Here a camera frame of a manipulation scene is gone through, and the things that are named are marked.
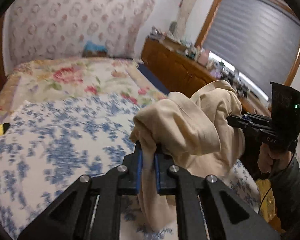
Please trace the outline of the person right hand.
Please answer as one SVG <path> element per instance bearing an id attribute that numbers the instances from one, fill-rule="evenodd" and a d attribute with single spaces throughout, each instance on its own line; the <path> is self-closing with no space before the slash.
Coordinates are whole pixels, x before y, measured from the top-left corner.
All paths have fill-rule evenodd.
<path id="1" fill-rule="evenodd" d="M 288 166 L 291 159 L 291 152 L 271 150 L 267 144 L 262 143 L 257 164 L 262 173 L 271 173 L 273 171 L 284 170 Z"/>

